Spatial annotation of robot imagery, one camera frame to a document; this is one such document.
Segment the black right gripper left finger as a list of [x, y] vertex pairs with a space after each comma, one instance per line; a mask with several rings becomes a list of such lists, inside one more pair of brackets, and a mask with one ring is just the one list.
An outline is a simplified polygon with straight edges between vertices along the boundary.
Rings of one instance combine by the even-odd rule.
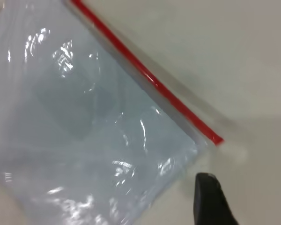
[[195, 177], [193, 201], [196, 225], [237, 225], [218, 179], [211, 173], [199, 172]]

